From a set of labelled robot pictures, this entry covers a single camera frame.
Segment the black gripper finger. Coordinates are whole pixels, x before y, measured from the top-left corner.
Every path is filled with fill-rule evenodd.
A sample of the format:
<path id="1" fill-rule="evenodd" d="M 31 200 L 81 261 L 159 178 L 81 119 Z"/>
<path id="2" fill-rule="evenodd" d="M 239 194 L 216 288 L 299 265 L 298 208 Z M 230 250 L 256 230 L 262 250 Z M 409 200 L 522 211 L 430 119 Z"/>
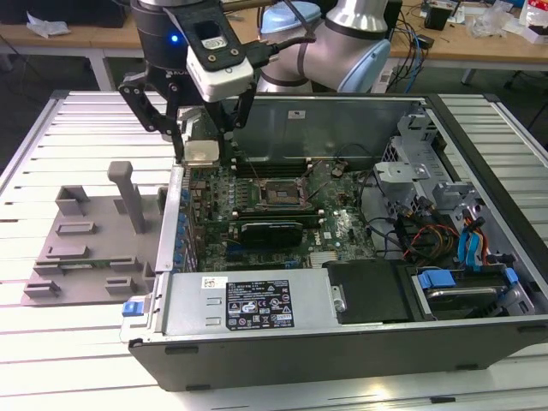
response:
<path id="1" fill-rule="evenodd" d="M 148 98 L 148 86 L 165 99 L 164 114 Z M 118 87 L 118 92 L 146 131 L 158 131 L 162 136 L 170 138 L 178 164 L 182 163 L 184 155 L 182 133 L 177 122 L 181 91 L 180 84 L 160 72 L 141 72 L 126 76 Z"/>
<path id="2" fill-rule="evenodd" d="M 231 112 L 225 110 L 222 101 L 209 103 L 209 116 L 217 129 L 217 143 L 221 161 L 226 159 L 224 137 L 237 128 L 245 127 L 256 95 L 256 89 L 257 83 L 252 81 L 247 86 L 247 90 L 238 96 Z"/>

